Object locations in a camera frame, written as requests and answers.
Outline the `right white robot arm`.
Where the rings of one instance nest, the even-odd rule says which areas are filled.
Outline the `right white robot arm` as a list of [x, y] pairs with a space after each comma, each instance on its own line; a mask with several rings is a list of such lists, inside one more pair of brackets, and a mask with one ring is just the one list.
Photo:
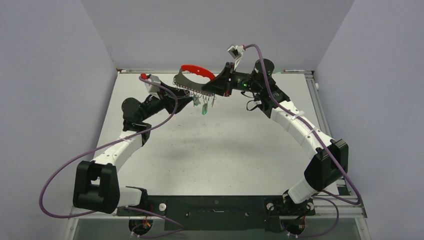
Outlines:
[[233, 90], [253, 93], [258, 108], [281, 125], [311, 158], [303, 177], [283, 195], [283, 209], [297, 213], [314, 194], [325, 190], [348, 171], [349, 147], [344, 140], [334, 140], [315, 127], [294, 105], [272, 77], [275, 65], [264, 59], [257, 60], [251, 73], [235, 71], [234, 63], [227, 62], [224, 69], [201, 90], [228, 97]]

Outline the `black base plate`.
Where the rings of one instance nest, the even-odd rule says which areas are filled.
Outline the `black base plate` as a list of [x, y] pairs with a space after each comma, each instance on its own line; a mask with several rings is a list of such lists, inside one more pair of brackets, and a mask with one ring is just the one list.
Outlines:
[[276, 232], [300, 223], [316, 211], [311, 199], [299, 204], [285, 204], [280, 195], [189, 196], [150, 195], [133, 209], [121, 207], [120, 217], [144, 217], [143, 210], [167, 217], [164, 230], [174, 231], [244, 231], [263, 229]]

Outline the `aluminium frame rail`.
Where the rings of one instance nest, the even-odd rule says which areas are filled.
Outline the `aluminium frame rail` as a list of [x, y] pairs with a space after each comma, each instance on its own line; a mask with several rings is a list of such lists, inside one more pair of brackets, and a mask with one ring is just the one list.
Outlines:
[[[313, 72], [308, 71], [304, 75], [305, 75], [306, 84], [309, 90], [309, 94], [312, 100], [312, 104], [314, 107], [314, 111], [316, 114], [316, 118], [319, 124], [319, 128], [325, 134], [332, 136], [327, 118], [324, 113], [324, 108], [319, 97], [317, 83], [314, 79]], [[352, 204], [337, 200], [335, 198], [330, 200], [338, 205], [340, 216], [347, 217], [347, 218], [364, 218], [364, 219], [367, 218], [367, 213], [362, 203], [360, 205], [352, 205]]]

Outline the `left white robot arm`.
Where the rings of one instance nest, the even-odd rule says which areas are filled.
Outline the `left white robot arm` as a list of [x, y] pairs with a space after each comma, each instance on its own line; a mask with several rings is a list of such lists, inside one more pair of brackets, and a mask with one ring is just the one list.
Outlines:
[[111, 214], [129, 206], [136, 215], [148, 211], [146, 189], [119, 185], [118, 172], [124, 163], [150, 137], [151, 124], [145, 121], [162, 110], [177, 114], [193, 98], [182, 90], [164, 85], [143, 102], [128, 97], [122, 105], [123, 129], [115, 143], [90, 161], [81, 161], [76, 168], [73, 205], [76, 208]]

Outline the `green key tag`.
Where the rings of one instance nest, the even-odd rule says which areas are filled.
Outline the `green key tag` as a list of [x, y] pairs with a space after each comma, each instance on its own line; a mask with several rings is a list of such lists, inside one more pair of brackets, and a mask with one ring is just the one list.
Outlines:
[[199, 106], [201, 104], [201, 101], [199, 100], [199, 97], [198, 96], [194, 96], [193, 97], [193, 105], [195, 106], [195, 107], [197, 107], [197, 106]]
[[208, 106], [209, 105], [207, 102], [202, 105], [202, 110], [201, 110], [202, 115], [206, 115], [208, 113]]

